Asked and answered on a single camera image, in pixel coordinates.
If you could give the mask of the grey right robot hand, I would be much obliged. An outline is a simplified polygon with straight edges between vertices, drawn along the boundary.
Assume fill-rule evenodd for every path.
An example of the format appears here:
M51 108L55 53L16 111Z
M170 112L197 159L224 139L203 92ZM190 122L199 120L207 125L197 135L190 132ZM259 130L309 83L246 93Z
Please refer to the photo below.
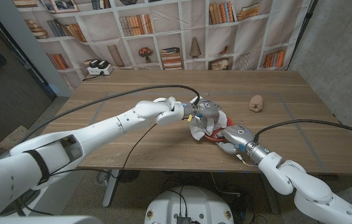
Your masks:
M237 154L239 151L250 154L254 135L245 126L228 126L216 134L219 139L216 144L228 154Z

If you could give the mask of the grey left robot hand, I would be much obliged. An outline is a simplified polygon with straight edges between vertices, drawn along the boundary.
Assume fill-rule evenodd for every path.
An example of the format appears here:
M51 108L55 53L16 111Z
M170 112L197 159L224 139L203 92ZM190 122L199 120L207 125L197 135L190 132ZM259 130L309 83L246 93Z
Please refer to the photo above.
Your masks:
M212 134L220 118L219 109L215 102L209 100L200 100L196 106L193 106L193 115L194 118L190 124L203 129L207 135Z

